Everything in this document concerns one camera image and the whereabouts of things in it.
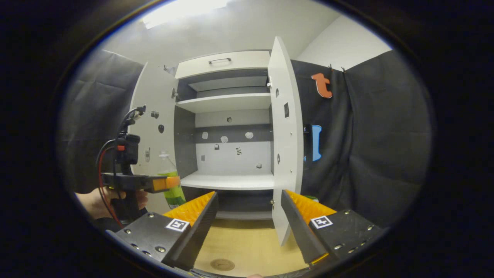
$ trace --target wooden floor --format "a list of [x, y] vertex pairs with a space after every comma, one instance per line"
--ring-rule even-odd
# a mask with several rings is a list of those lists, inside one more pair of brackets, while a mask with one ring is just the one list
[[[235, 267], [229, 271], [216, 270], [210, 265], [215, 259], [230, 260]], [[216, 219], [194, 264], [195, 269], [238, 277], [278, 275], [306, 267], [292, 234], [284, 246], [278, 244], [271, 220]]]

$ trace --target plastic bottle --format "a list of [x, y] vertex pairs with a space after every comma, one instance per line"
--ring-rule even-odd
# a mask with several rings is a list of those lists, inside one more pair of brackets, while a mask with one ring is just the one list
[[[160, 172], [158, 173], [158, 176], [178, 177], [177, 167], [170, 160], [169, 154], [162, 151], [160, 153], [160, 159]], [[170, 206], [171, 209], [185, 204], [186, 202], [184, 191], [182, 190], [182, 186], [180, 184], [165, 191], [164, 194], [166, 201], [168, 202], [168, 206]]]

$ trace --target blue object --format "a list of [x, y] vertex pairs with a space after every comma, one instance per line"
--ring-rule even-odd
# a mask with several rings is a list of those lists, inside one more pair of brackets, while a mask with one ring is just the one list
[[322, 130], [321, 126], [312, 126], [312, 161], [319, 160], [322, 157], [319, 153], [319, 134]]

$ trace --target ceiling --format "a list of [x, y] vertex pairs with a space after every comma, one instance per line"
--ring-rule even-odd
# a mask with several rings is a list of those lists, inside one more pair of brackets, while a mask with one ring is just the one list
[[340, 14], [311, 0], [230, 0], [224, 8], [147, 30], [142, 20], [120, 28], [101, 47], [140, 63], [175, 66], [212, 53], [271, 49], [280, 36], [296, 59]]

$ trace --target drawer handle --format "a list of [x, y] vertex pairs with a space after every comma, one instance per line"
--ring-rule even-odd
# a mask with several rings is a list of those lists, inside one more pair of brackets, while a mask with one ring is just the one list
[[231, 61], [231, 60], [232, 60], [232, 58], [222, 58], [222, 59], [211, 60], [211, 61], [209, 61], [208, 63], [212, 64], [214, 61], [221, 61], [221, 60], [228, 60], [228, 61]]

